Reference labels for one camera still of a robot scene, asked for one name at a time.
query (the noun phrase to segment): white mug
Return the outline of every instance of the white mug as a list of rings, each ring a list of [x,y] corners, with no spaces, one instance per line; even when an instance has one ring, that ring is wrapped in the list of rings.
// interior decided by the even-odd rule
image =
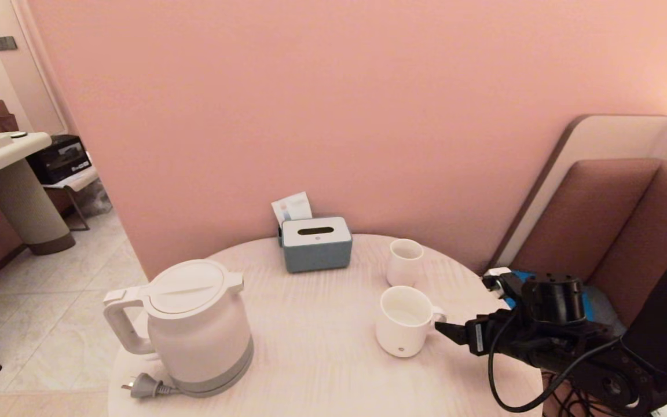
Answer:
[[[387,283],[392,286],[413,287],[421,276],[421,259],[424,248],[411,239],[397,239],[390,244],[390,260],[387,261]]]
[[[410,358],[421,351],[435,321],[447,321],[447,314],[426,294],[413,287],[391,287],[380,296],[375,335],[387,353]]]

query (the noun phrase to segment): power plug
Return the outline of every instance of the power plug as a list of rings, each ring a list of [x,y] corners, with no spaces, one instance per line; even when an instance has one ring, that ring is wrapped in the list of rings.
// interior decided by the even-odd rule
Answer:
[[[133,382],[121,386],[123,390],[130,390],[132,398],[156,397],[159,394],[177,394],[179,390],[173,386],[164,385],[163,381],[157,381],[151,375],[141,372]]]

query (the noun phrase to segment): white label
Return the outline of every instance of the white label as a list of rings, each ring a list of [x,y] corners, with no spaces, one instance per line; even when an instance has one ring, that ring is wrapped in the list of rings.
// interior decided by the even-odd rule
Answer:
[[[89,166],[88,161],[84,161],[83,163],[78,164],[77,166],[72,166],[71,167],[71,172],[77,171],[79,169],[84,168],[85,166]]]
[[[475,325],[475,338],[477,339],[477,351],[482,352],[482,327]]]

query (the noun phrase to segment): kettle base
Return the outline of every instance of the kettle base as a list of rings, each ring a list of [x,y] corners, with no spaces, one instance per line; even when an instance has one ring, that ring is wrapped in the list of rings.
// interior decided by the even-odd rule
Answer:
[[[172,378],[174,386],[186,396],[191,397],[209,397],[222,393],[223,391],[235,385],[251,366],[251,359],[254,358],[254,339],[249,337],[246,350],[229,370],[204,382],[183,382]]]

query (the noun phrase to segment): tissue box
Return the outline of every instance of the tissue box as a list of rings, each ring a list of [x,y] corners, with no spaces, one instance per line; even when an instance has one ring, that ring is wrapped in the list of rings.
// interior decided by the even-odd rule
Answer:
[[[345,268],[351,260],[351,233],[344,217],[285,221],[280,240],[291,273]]]

